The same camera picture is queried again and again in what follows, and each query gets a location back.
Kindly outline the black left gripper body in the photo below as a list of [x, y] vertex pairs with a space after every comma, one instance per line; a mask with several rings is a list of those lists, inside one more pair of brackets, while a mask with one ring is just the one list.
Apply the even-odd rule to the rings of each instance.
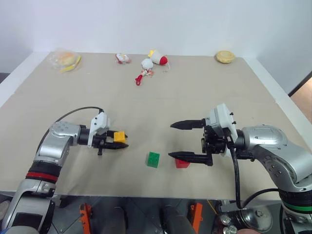
[[93, 137], [93, 148], [98, 149], [97, 155], [101, 156], [103, 149], [105, 149], [105, 142], [107, 142], [107, 132], [101, 135], [96, 134]]

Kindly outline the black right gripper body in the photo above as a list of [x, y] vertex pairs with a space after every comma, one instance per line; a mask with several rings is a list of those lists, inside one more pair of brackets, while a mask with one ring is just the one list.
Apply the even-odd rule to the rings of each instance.
[[226, 139], [221, 128], [214, 130], [212, 126], [205, 126], [201, 139], [202, 152], [204, 154], [220, 154], [226, 152]]

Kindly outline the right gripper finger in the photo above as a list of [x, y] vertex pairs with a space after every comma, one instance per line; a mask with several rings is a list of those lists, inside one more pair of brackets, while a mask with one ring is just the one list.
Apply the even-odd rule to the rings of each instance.
[[169, 156], [182, 160], [188, 163], [199, 163], [199, 164], [205, 164], [207, 166], [213, 166], [213, 159], [212, 155], [199, 155], [195, 154], [194, 152], [171, 152], [168, 153]]
[[180, 130], [192, 130], [192, 129], [201, 129], [206, 126], [206, 120], [183, 120], [178, 121], [170, 125], [171, 128], [180, 129]]

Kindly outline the yellow cube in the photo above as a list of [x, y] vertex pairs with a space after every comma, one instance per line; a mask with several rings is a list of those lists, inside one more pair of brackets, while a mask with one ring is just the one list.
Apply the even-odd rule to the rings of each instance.
[[125, 132], [114, 132], [114, 142], [119, 142], [119, 143], [126, 143], [126, 134]]

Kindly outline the red cube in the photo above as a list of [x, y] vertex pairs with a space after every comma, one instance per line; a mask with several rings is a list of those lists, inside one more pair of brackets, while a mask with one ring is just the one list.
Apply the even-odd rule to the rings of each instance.
[[175, 166], [178, 169], [186, 169], [186, 168], [189, 167], [189, 165], [190, 165], [189, 162], [186, 162], [186, 161], [183, 161], [183, 160], [180, 160], [180, 159], [175, 159]]

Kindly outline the green cube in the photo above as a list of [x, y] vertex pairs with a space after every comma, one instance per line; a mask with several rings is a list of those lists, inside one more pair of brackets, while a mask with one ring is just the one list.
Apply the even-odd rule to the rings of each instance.
[[160, 154], [155, 152], [149, 152], [147, 155], [146, 165], [152, 168], [158, 168]]

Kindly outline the orange clamp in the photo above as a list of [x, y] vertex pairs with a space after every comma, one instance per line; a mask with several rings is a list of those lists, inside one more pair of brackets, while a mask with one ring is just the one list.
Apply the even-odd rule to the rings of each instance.
[[79, 207], [80, 221], [82, 223], [83, 234], [92, 234], [91, 228], [91, 217], [92, 217], [92, 206], [87, 203], [82, 203]]
[[202, 209], [203, 205], [201, 203], [195, 203], [190, 206], [191, 209], [191, 225], [196, 233], [199, 231], [200, 223], [203, 221]]

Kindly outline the white plush with red tip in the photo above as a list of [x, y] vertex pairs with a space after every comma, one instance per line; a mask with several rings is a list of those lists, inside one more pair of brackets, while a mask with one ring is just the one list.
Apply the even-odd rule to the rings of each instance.
[[157, 64], [160, 66], [166, 66], [170, 70], [168, 58], [165, 55], [163, 55], [162, 53], [160, 53], [159, 51], [150, 50], [148, 57], [149, 57], [149, 59], [151, 59], [151, 61], [154, 64]]

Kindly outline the round yellow pastry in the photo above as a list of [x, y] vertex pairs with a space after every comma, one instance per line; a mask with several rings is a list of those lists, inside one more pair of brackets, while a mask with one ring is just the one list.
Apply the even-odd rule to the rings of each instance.
[[220, 63], [223, 63], [223, 64], [230, 64], [232, 63], [236, 56], [234, 55], [234, 53], [230, 52], [230, 51], [218, 51], [216, 54], [215, 54], [215, 59], [220, 62]]

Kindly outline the small white red toy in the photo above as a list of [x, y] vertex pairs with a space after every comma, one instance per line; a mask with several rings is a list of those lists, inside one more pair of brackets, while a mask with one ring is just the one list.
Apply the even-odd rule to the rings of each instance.
[[119, 64], [127, 64], [131, 63], [131, 59], [127, 54], [117, 53], [115, 54], [117, 63]]

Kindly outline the yellow plastic strip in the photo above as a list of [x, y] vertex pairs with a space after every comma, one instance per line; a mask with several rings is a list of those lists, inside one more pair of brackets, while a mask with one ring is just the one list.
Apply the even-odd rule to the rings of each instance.
[[68, 67], [65, 67], [61, 70], [61, 72], [68, 72], [68, 71], [72, 71], [76, 68], [76, 66], [80, 63], [82, 56], [78, 56], [76, 62], [73, 65], [70, 65]]

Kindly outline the silver robot body joint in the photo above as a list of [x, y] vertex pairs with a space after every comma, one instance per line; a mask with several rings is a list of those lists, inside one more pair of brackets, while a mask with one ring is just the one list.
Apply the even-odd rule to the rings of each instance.
[[234, 213], [234, 223], [239, 229], [248, 228], [266, 233], [273, 226], [273, 216], [266, 207], [238, 210]]

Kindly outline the bread in clear plastic bag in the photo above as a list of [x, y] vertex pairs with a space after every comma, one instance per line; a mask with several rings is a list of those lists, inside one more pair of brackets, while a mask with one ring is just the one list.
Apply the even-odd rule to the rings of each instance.
[[55, 70], [61, 72], [63, 68], [73, 65], [78, 56], [81, 55], [70, 50], [57, 49], [48, 55], [48, 60]]

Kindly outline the wooden furniture with black edge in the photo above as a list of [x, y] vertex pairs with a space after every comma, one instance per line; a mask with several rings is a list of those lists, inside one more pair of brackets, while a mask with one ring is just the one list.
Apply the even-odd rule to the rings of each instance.
[[310, 123], [312, 123], [312, 71], [289, 93]]

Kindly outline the white plush ball keychain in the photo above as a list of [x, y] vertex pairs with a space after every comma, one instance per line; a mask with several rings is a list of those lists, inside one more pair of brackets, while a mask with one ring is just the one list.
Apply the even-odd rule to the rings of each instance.
[[142, 71], [138, 75], [138, 77], [135, 79], [135, 83], [137, 86], [141, 85], [141, 81], [145, 76], [152, 76], [154, 74], [153, 72], [153, 62], [150, 58], [146, 58], [141, 62]]

